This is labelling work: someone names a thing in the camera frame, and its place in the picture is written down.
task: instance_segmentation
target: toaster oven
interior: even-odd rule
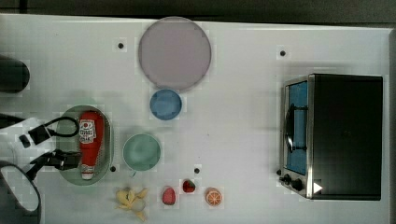
[[[382,77],[312,74],[282,92],[281,184],[313,200],[380,200]]]

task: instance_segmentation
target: bowl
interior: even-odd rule
[[[151,113],[161,120],[174,119],[180,113],[181,107],[178,93],[168,89],[156,91],[149,103]]]

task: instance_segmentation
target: red strawberry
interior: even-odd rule
[[[163,192],[163,203],[167,205],[174,205],[176,202],[175,191],[169,187]]]
[[[184,181],[184,183],[183,183],[183,190],[184,190],[184,192],[186,192],[186,193],[192,193],[192,192],[194,192],[194,191],[195,191],[195,185],[194,185],[194,183],[192,183],[192,181],[190,181],[190,180]]]

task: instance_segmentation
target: orange slice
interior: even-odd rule
[[[206,202],[211,206],[218,206],[222,201],[221,193],[215,188],[206,191]]]

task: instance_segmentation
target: ketchup bottle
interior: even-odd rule
[[[102,144],[104,121],[94,111],[84,112],[79,118],[79,148],[81,149],[81,176],[83,179],[93,178],[96,158]]]

